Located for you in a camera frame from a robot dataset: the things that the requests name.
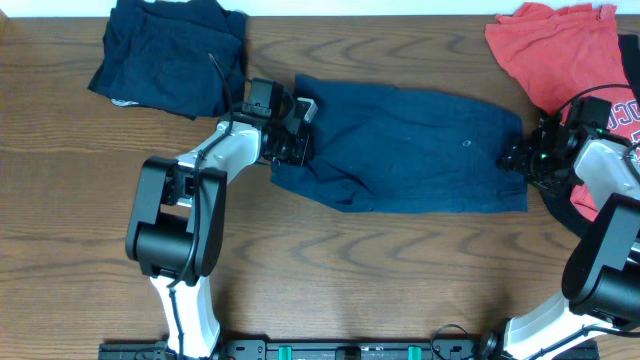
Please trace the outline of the blue denim shorts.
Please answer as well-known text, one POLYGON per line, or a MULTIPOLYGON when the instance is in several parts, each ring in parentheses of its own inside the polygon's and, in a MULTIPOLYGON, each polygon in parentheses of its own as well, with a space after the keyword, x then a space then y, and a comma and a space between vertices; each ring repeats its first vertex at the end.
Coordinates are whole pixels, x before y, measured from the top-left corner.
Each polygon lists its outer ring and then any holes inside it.
POLYGON ((314 100, 314 156, 275 163, 273 184, 346 213, 503 213, 528 209, 522 175, 497 162, 522 133, 499 106, 438 91, 319 80, 299 74, 314 100))

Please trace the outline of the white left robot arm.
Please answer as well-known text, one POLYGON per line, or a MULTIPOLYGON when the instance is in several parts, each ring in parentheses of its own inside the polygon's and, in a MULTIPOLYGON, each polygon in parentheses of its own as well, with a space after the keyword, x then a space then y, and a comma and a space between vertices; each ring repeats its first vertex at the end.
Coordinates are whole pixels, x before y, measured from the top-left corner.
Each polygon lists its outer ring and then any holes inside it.
POLYGON ((224 120, 193 150, 148 158, 140 171, 125 239, 157 291, 170 359, 209 359, 220 335, 210 279, 224 233, 227 187, 264 158, 302 165, 312 155, 310 123, 255 124, 224 120))

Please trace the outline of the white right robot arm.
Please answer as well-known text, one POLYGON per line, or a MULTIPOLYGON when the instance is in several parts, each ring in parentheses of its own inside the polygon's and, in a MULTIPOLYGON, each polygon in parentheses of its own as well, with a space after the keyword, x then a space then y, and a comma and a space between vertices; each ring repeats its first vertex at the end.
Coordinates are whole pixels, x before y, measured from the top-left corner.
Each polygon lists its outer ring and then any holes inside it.
POLYGON ((634 146, 604 129, 542 131, 504 163, 543 189, 586 184, 598 209, 565 266, 560 292, 487 334, 483 359, 552 359, 600 335, 639 335, 639 168, 634 146))

